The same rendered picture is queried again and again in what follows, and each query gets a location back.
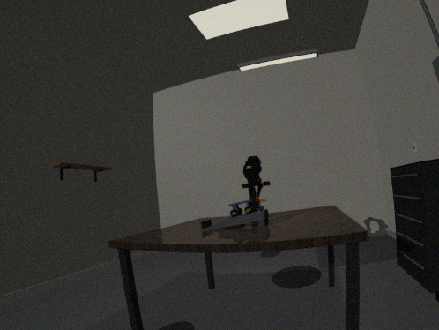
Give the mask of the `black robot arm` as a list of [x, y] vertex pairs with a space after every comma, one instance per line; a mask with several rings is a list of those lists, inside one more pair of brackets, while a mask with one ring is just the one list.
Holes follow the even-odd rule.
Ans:
[[[258, 156], [249, 156], [248, 160], [246, 161], [246, 164], [243, 167], [243, 174], [245, 175], [245, 178], [248, 180], [248, 184], [251, 184], [251, 186], [257, 186], [261, 183], [261, 178], [259, 176], [255, 179], [251, 180], [251, 175], [256, 175], [261, 171], [261, 167], [259, 166], [261, 164], [260, 160], [258, 159]], [[247, 166], [251, 166], [251, 168], [247, 168]], [[249, 199], [254, 199], [255, 206], [259, 206], [259, 204], [256, 202], [255, 195], [253, 194], [253, 191], [249, 188]]]

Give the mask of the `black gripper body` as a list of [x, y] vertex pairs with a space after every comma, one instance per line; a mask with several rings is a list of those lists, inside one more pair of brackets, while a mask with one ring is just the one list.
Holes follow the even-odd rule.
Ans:
[[[251, 180], [255, 179], [259, 176], [259, 174], [256, 175], [251, 175]], [[261, 184], [258, 184], [258, 187], [263, 187], [263, 186], [270, 186], [270, 182], [262, 182]], [[243, 184], [242, 188], [255, 188], [255, 186], [251, 186], [251, 184]]]

